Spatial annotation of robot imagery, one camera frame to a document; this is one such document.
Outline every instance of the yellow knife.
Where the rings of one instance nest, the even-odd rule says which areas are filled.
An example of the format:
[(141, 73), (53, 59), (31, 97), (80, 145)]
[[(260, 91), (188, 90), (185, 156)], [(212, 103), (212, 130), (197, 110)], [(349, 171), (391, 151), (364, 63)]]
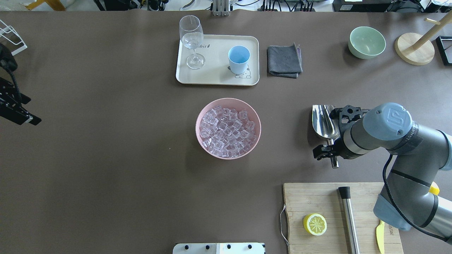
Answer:
[(380, 220), (380, 225), (375, 230), (377, 234), (378, 249), (381, 254), (385, 254), (385, 222)]

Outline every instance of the tabletop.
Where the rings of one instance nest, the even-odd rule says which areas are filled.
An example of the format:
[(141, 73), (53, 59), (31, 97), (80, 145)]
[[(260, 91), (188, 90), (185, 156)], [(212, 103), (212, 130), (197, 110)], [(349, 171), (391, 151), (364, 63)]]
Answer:
[[(178, 24), (194, 14), (205, 34), (254, 36), (260, 80), (252, 87), (183, 85), (175, 78)], [(310, 123), (313, 104), (373, 108), (396, 102), (423, 125), (452, 133), (452, 72), (436, 52), (413, 66), (394, 48), (444, 14), (194, 12), (2, 12), (28, 48), (14, 72), (37, 126), (0, 119), (0, 252), (171, 253), (176, 243), (264, 242), (287, 251), (279, 232), (287, 182), (382, 182), (388, 153), (316, 161), (324, 143)], [(376, 58), (347, 48), (353, 28), (386, 39)], [(452, 25), (438, 35), (451, 35)], [(267, 72), (267, 47), (299, 44), (298, 79)], [(262, 135), (237, 160), (206, 153), (195, 121), (209, 102), (241, 99), (259, 114)], [(451, 199), (450, 172), (439, 172)], [(411, 230), (407, 254), (451, 247)]]

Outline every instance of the folded towel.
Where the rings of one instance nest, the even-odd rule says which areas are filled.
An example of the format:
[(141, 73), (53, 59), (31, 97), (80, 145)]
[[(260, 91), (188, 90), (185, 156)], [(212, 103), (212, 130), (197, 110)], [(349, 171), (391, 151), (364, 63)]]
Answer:
[(301, 68), (301, 50), (292, 46), (269, 46), (267, 49), (268, 71), (273, 76), (298, 78)]

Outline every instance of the green bowl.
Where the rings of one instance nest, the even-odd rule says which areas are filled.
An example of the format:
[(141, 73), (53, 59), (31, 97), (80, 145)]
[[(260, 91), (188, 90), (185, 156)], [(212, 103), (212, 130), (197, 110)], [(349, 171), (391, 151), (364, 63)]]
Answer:
[(357, 27), (348, 39), (350, 52), (361, 59), (370, 59), (380, 55), (386, 48), (383, 35), (371, 27)]

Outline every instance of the glass stem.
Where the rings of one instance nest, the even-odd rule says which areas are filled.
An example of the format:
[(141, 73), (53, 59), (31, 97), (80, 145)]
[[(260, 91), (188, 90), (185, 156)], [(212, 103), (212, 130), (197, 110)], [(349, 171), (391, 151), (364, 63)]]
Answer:
[(193, 49), (193, 60), (198, 61), (198, 56), (196, 55), (195, 49)]

